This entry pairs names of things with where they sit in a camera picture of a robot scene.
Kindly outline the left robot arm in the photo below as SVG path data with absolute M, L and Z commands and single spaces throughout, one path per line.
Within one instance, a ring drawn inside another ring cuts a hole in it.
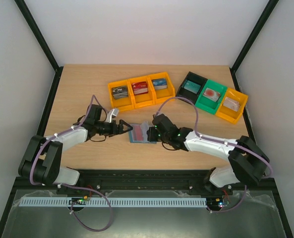
M 92 139 L 95 135 L 113 137 L 133 130 L 124 120 L 117 123 L 119 110 L 112 109 L 101 121 L 103 107 L 91 104 L 84 116 L 68 130 L 43 137 L 35 135 L 30 139 L 18 168 L 18 174 L 30 180 L 33 185 L 67 184 L 76 185 L 80 172 L 61 165 L 64 151 Z

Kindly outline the blue card holder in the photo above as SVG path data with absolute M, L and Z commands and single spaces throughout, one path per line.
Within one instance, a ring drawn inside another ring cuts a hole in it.
M 143 144 L 156 144 L 156 142 L 150 142 L 147 139 L 147 131 L 150 127 L 148 121 L 141 124 L 131 124 L 133 129 L 128 133 L 130 143 L 143 143 Z

